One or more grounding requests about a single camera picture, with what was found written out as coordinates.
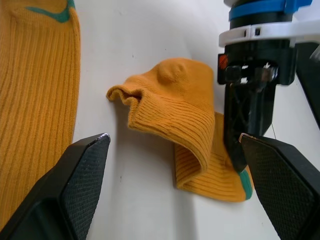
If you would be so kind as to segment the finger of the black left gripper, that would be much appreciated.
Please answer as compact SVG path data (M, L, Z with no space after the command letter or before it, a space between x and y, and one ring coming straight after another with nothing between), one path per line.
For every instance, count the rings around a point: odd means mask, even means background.
M261 91L255 90L250 97L249 133L263 136L273 119L276 84L268 84Z
M248 130L250 97L245 84L227 84L224 95L223 141L232 166L241 173L247 166L239 137Z

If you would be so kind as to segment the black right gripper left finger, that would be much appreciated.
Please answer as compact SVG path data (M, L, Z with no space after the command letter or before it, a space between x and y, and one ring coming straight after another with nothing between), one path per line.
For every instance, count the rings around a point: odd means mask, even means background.
M2 240L84 240L101 194L111 139L83 138L41 177L0 232Z

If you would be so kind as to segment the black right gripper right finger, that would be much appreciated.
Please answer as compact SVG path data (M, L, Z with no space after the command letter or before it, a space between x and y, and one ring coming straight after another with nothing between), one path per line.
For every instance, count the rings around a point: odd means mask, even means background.
M293 145L243 133L256 194L282 240L320 238L320 172Z

